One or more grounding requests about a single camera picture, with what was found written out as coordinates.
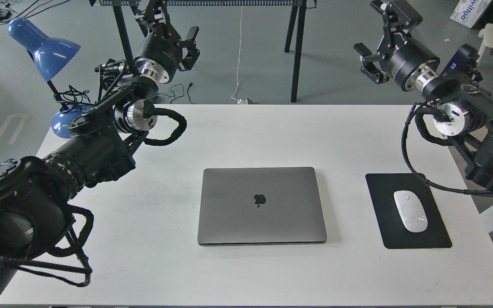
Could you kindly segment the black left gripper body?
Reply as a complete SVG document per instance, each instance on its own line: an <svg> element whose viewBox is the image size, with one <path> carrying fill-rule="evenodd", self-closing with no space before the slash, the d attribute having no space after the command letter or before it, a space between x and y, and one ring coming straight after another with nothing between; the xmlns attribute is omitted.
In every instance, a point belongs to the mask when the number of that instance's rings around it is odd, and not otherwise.
<svg viewBox="0 0 493 308"><path fill-rule="evenodd" d="M177 71L189 71L200 56L196 47L176 47L180 35L172 25L163 34L162 29L153 30L145 37L134 65L138 79L144 84L166 84Z"/></svg>

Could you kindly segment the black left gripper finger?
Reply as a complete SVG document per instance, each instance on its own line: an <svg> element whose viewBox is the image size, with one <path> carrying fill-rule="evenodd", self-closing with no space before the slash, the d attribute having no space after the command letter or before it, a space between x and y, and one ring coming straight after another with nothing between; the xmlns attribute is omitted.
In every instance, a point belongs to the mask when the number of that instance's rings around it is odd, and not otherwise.
<svg viewBox="0 0 493 308"><path fill-rule="evenodd" d="M167 2L167 0L149 0L145 9L135 11L135 20L144 35L157 29L162 29L163 34L166 33L168 26L171 25Z"/></svg>
<svg viewBox="0 0 493 308"><path fill-rule="evenodd" d="M176 47L196 47L196 37L199 32L198 26L190 27L186 37L184 39L178 38L178 41L175 43Z"/></svg>

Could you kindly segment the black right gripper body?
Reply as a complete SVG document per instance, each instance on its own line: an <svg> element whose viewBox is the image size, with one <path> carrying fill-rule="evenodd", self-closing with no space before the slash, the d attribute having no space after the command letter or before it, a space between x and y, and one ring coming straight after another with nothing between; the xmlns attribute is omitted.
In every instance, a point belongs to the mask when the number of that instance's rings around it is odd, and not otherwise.
<svg viewBox="0 0 493 308"><path fill-rule="evenodd" d="M379 61L380 68L405 92L413 89L411 78L419 66L436 70L440 64L436 54L409 34L383 36L377 52L385 57Z"/></svg>

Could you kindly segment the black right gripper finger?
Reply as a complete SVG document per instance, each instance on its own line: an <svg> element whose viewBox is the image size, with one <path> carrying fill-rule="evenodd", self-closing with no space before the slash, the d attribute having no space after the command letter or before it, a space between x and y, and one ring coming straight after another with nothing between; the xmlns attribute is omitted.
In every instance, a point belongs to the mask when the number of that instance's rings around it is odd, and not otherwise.
<svg viewBox="0 0 493 308"><path fill-rule="evenodd" d="M422 23L423 17L407 0L372 0L370 5L383 20L383 36L377 54L391 54L405 46L411 38L410 31Z"/></svg>
<svg viewBox="0 0 493 308"><path fill-rule="evenodd" d="M378 68L375 63L386 60L386 55L373 54L364 43L353 45L354 50L359 54L362 63L361 72L375 84L382 84L389 81L389 76Z"/></svg>

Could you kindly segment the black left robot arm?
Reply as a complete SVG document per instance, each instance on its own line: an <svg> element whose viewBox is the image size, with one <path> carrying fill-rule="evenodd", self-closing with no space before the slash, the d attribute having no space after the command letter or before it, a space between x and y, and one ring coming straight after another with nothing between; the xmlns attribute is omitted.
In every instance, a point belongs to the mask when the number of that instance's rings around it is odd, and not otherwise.
<svg viewBox="0 0 493 308"><path fill-rule="evenodd" d="M44 158L0 163L0 295L16 271L90 284L83 251L94 224L88 209L71 205L84 187L116 181L135 168L144 143L165 146L186 130L186 119L152 100L177 70L190 70L200 52L197 26L182 39L170 23L168 1L151 0L135 12L145 39L133 58L121 12L112 2L124 61L98 66L99 98L67 126L71 138Z"/></svg>

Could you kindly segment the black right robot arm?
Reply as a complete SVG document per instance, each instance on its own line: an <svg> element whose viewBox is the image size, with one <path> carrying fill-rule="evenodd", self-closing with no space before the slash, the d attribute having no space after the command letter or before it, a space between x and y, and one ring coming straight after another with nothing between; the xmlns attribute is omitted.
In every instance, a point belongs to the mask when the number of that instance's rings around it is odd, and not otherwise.
<svg viewBox="0 0 493 308"><path fill-rule="evenodd" d="M382 17L383 35L375 52L364 43L354 45L361 72L375 84L393 80L405 92L417 89L424 99L411 108L403 128L401 152L407 167L428 187L493 197L493 95L479 85L477 49L462 45L438 73L440 59L412 36L422 22L415 8L405 0L372 0L370 5ZM444 187L413 168L407 154L412 121L427 142L458 150L467 164L466 179L479 190Z"/></svg>

